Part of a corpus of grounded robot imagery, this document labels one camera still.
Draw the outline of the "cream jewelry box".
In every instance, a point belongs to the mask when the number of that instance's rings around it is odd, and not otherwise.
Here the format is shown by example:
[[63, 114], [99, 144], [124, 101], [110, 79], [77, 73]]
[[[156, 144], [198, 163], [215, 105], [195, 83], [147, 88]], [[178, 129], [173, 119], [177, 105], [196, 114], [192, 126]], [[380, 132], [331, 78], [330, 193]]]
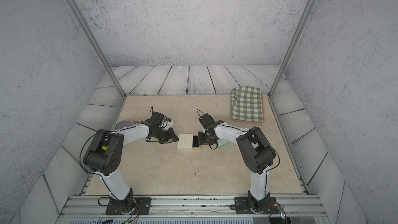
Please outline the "cream jewelry box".
[[179, 134], [177, 142], [177, 150], [192, 150], [193, 134]]

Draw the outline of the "cream box black drawer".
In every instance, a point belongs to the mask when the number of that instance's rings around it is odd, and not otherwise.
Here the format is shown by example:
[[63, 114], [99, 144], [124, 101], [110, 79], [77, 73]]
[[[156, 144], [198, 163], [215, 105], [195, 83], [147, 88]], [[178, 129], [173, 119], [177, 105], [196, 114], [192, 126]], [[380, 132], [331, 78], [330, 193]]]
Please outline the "cream box black drawer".
[[192, 150], [200, 150], [200, 143], [197, 135], [193, 136], [192, 139]]

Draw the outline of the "mint green jewelry box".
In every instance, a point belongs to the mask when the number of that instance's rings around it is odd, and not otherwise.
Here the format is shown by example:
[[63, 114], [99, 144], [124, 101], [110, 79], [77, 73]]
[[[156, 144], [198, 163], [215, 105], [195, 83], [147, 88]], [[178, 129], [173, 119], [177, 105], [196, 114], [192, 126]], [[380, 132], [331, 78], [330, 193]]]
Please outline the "mint green jewelry box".
[[222, 147], [225, 147], [226, 145], [228, 145], [230, 142], [228, 141], [228, 140], [225, 140], [225, 139], [219, 139], [218, 141], [217, 141], [217, 144], [218, 144], [218, 148], [222, 148]]

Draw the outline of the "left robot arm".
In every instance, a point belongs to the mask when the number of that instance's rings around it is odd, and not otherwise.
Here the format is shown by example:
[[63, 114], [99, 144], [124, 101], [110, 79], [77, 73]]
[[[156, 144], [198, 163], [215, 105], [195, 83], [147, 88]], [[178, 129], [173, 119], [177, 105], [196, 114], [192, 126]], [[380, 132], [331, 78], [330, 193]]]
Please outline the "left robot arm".
[[124, 214], [136, 207], [133, 190], [126, 184], [119, 169], [123, 147], [141, 139], [155, 138], [160, 144], [177, 142], [178, 136], [169, 118], [157, 124], [141, 121], [119, 130], [100, 129], [93, 136], [83, 156], [83, 164], [98, 175], [109, 191], [110, 204]]

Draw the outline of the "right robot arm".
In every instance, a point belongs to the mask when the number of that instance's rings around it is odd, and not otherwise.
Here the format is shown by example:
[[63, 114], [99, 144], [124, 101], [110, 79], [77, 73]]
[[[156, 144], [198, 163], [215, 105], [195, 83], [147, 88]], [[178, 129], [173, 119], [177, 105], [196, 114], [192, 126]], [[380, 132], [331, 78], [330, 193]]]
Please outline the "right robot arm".
[[248, 192], [249, 207], [260, 213], [271, 206], [269, 196], [269, 172], [274, 159], [279, 157], [259, 127], [242, 129], [227, 124], [223, 120], [214, 121], [211, 117], [199, 118], [202, 131], [198, 133], [201, 145], [218, 145], [219, 140], [227, 140], [238, 146], [246, 167], [251, 171], [251, 185]]

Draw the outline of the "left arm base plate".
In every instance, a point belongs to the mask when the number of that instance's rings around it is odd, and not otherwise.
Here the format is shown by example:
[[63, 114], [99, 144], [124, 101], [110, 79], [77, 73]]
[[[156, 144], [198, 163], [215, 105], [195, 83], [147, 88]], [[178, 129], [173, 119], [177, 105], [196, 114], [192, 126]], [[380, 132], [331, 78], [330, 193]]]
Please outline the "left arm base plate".
[[105, 211], [106, 215], [148, 215], [151, 206], [151, 198], [134, 197], [126, 198], [123, 201], [110, 198]]

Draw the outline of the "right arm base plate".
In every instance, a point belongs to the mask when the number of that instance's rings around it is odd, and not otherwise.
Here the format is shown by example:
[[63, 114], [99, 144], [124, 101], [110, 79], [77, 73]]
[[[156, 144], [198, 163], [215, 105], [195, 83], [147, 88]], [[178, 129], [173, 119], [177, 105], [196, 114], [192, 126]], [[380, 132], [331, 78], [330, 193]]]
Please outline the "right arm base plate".
[[230, 206], [230, 209], [236, 214], [273, 215], [280, 212], [279, 203], [274, 197], [265, 197], [260, 201], [249, 197], [235, 197], [234, 204]]

